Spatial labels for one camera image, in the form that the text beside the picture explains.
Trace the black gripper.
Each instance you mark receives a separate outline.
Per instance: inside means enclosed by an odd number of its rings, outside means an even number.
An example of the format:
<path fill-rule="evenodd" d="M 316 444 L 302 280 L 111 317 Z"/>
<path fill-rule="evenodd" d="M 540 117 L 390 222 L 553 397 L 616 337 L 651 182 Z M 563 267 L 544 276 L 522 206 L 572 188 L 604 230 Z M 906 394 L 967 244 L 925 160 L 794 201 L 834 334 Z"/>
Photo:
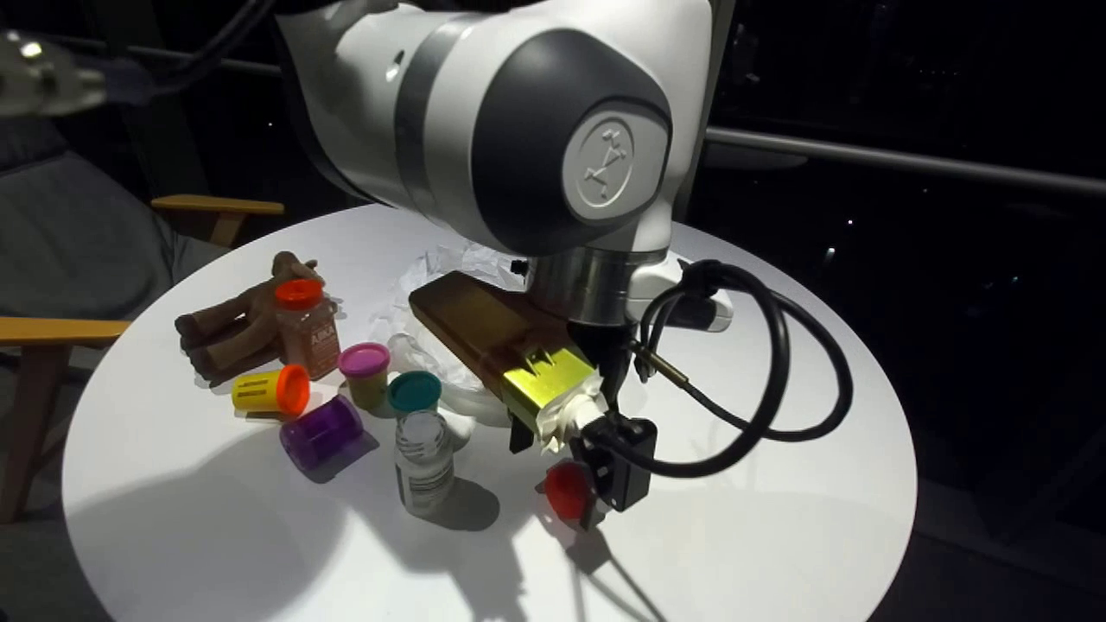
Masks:
<path fill-rule="evenodd" d="M 575 441 L 596 495 L 626 510 L 651 495 L 646 461 L 657 451 L 657 425 L 646 417 L 599 417 Z"/>

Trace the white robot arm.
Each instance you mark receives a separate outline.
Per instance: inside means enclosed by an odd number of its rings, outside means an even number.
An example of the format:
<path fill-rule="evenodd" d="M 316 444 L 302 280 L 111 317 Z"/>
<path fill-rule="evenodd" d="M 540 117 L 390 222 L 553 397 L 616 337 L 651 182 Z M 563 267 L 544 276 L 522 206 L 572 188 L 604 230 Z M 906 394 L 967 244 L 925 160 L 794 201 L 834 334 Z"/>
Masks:
<path fill-rule="evenodd" d="M 352 196 L 522 257 L 518 295 L 450 274 L 416 317 L 626 510 L 657 429 L 616 410 L 631 334 L 701 144 L 714 0 L 278 0 L 309 144 Z"/>

